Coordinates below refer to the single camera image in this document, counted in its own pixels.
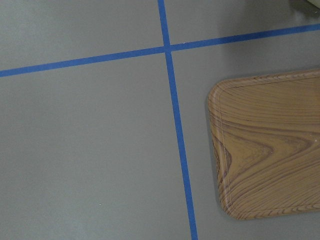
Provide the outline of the wooden drying rack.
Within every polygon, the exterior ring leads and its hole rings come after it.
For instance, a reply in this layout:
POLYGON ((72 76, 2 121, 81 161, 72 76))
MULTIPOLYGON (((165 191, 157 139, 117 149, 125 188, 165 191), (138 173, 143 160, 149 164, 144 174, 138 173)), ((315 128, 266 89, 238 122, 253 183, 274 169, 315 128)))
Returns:
POLYGON ((319 18, 320 9, 307 0, 289 0, 290 8, 307 18, 319 18))

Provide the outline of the wood grain tray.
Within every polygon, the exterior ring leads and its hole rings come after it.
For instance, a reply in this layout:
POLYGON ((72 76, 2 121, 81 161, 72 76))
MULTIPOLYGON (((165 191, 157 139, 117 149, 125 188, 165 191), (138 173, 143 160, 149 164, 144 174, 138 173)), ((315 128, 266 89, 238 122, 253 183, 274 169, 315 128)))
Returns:
POLYGON ((320 209, 320 71, 217 83, 208 111, 222 209, 249 220, 320 209))

